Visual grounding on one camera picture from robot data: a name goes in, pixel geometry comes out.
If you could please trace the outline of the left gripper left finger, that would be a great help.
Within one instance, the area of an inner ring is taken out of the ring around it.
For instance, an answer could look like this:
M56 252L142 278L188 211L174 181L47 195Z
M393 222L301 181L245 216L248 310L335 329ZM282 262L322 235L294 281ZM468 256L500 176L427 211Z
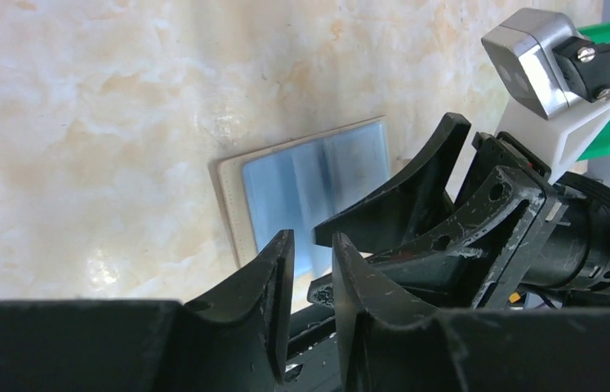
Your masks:
M0 301L0 391L273 391L286 378L294 233L186 303Z

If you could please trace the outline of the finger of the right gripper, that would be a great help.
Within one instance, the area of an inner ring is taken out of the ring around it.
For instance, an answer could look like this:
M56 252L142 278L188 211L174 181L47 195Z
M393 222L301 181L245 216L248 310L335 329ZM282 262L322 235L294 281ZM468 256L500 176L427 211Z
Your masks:
M500 309L539 269L549 237L548 182L530 167L498 165L470 171L438 224L398 247L352 256L413 296L436 307Z
M446 216L446 186L470 122L461 114L443 115L420 152L396 175L352 206L317 225L314 242L331 247L343 233L361 252L377 254L407 243Z

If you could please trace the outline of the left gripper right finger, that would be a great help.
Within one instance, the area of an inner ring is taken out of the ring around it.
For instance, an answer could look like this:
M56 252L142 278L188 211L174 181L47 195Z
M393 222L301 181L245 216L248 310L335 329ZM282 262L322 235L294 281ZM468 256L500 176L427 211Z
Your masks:
M439 309L332 239L345 391L610 391L610 308Z

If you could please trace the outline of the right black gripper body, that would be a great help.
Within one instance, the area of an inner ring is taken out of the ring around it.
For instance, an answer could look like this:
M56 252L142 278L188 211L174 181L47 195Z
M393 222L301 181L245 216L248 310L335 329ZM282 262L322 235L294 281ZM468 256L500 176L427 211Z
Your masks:
M610 189L548 167L515 140L478 134L457 199L456 303L505 303L519 289L610 302Z

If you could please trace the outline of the beige card holder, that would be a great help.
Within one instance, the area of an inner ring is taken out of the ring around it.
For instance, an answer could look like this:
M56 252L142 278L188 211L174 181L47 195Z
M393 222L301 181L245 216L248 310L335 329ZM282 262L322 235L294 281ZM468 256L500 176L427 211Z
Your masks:
M295 238L292 311L308 306L310 282L330 273L330 248L314 227L390 178L382 116L227 158L217 180L238 266L281 229Z

